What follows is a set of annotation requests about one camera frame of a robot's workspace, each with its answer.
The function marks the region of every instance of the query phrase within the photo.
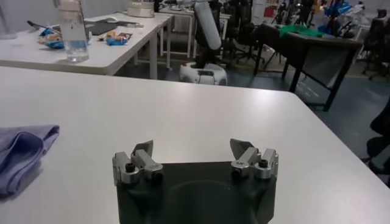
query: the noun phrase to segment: gray cloth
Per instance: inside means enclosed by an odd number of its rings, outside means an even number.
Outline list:
[[[58,125],[0,128],[0,194],[18,192],[25,175],[59,135]]]

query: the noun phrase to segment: blue object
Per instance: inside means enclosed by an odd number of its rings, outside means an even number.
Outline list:
[[[40,37],[45,37],[50,34],[55,34],[54,30],[52,28],[46,28],[44,31],[42,31],[41,34],[39,34]]]
[[[44,45],[52,49],[63,49],[65,47],[63,41],[47,41]]]
[[[330,7],[324,8],[324,14],[325,16],[328,16],[330,18],[332,18],[332,16],[336,18],[341,15],[345,15],[352,8],[353,8],[352,5],[350,5],[348,2],[343,2],[343,3],[340,2],[337,4],[333,4]],[[327,29],[327,26],[328,26],[327,24],[323,26],[319,26],[318,31],[331,35],[332,30]],[[342,25],[337,21],[337,25],[336,25],[337,30],[339,30],[341,26]]]
[[[127,44],[127,39],[120,41],[120,40],[115,40],[113,38],[108,38],[106,42],[109,46],[122,46]]]
[[[59,131],[58,125],[0,128],[0,195],[18,192]]]

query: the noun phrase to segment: black table leg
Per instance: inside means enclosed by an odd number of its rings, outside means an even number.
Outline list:
[[[285,79],[285,78],[286,78],[288,66],[289,66],[289,63],[288,63],[288,60],[287,60],[287,61],[286,61],[286,64],[285,64],[285,68],[283,69],[282,79]]]
[[[276,51],[271,55],[271,57],[268,59],[266,65],[264,65],[264,70],[267,69],[269,63],[271,62],[271,60],[275,57],[276,55]]]
[[[292,93],[295,92],[295,89],[297,88],[300,72],[301,72],[300,69],[295,70],[294,78],[293,78],[293,80],[291,82],[291,86],[290,86],[290,92],[292,92]]]
[[[258,46],[258,53],[257,53],[257,59],[256,59],[256,65],[255,65],[255,69],[253,70],[253,76],[257,75],[258,65],[260,64],[261,52],[262,51],[263,51],[263,44],[259,44],[259,46]]]
[[[344,80],[344,77],[346,76],[346,74],[350,68],[350,65],[352,64],[354,56],[355,56],[355,51],[350,51],[348,53],[346,62],[344,62],[344,65],[342,66],[342,68],[341,68],[341,70],[336,78],[336,81],[330,90],[329,97],[328,97],[328,99],[325,103],[325,106],[324,106],[324,112],[329,111],[330,106],[332,105],[333,100],[335,99],[337,92],[339,91],[341,83]]]

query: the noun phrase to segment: water bottle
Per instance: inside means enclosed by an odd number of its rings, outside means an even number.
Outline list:
[[[5,0],[0,0],[0,40],[16,38],[16,32],[13,29],[11,22],[12,20]]]
[[[61,33],[68,60],[80,62],[89,59],[87,36],[80,0],[60,0]]]

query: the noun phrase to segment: white table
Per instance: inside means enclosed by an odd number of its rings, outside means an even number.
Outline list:
[[[81,63],[70,63],[66,60],[65,50],[52,50],[38,44],[36,32],[20,32],[15,40],[0,40],[0,66],[17,68],[32,68],[50,71],[65,71],[100,75],[113,75],[147,42],[150,45],[151,78],[157,79],[157,33],[163,26],[167,26],[172,19],[171,15],[159,13],[155,18],[135,18],[121,13],[99,16],[88,21],[97,21],[115,16],[120,21],[139,22],[143,28],[118,27],[117,32],[132,33],[132,37],[125,46],[108,46],[105,42],[98,42],[92,37],[88,47],[90,59]]]
[[[191,41],[193,37],[193,33],[196,32],[196,20],[195,15],[193,11],[188,10],[172,10],[169,7],[165,7],[160,10],[160,13],[169,13],[175,16],[179,17],[188,17],[190,19],[190,27],[188,29],[188,44],[187,44],[187,52],[171,52],[171,54],[187,54],[187,57],[190,58],[191,55]],[[226,38],[226,30],[227,30],[227,24],[229,21],[230,15],[221,13],[219,16],[219,20],[224,23],[224,29],[222,30],[222,40],[225,40]],[[197,43],[196,40],[194,40],[194,47],[193,47],[193,58],[196,57],[196,51],[197,51]]]
[[[273,224],[388,224],[390,190],[295,95],[0,68],[0,124],[59,124],[1,224],[118,224],[112,156],[153,139],[161,163],[231,161],[229,139],[276,149]]]

